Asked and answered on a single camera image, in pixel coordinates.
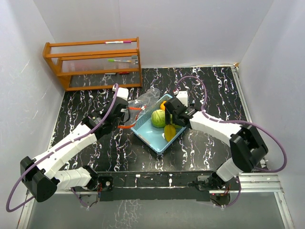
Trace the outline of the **clear zip top bag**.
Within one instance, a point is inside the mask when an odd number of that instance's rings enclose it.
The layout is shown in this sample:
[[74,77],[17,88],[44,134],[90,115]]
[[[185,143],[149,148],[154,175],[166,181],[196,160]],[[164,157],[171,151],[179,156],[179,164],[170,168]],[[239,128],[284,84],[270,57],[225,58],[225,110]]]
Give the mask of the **clear zip top bag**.
[[151,88],[135,100],[129,101],[127,111],[123,117],[123,124],[119,125],[118,128],[129,129],[134,127],[138,119],[156,105],[159,98],[160,90]]

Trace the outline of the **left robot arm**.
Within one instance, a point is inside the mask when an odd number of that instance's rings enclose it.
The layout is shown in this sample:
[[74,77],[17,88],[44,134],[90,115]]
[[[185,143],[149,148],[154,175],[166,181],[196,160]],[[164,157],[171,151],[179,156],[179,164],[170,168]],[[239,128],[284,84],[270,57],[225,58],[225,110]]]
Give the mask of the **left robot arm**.
[[45,153],[21,160],[22,183],[37,202],[48,200],[57,190],[74,187],[96,189],[99,176],[89,166],[67,171],[61,168],[84,148],[122,124],[127,107],[127,96],[119,95],[111,99],[106,107],[90,113],[69,135]]

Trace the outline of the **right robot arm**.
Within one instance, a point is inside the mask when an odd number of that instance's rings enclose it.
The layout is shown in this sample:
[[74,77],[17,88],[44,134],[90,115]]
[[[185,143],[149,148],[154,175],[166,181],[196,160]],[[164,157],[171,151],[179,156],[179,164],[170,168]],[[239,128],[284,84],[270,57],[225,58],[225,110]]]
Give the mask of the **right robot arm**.
[[241,173],[249,173],[268,153],[268,148],[257,128],[251,124],[233,124],[203,114],[199,107],[185,106],[173,97],[164,104],[165,120],[181,127],[202,131],[231,150],[231,158],[221,164],[207,179],[194,182],[198,188],[224,189],[230,180]]

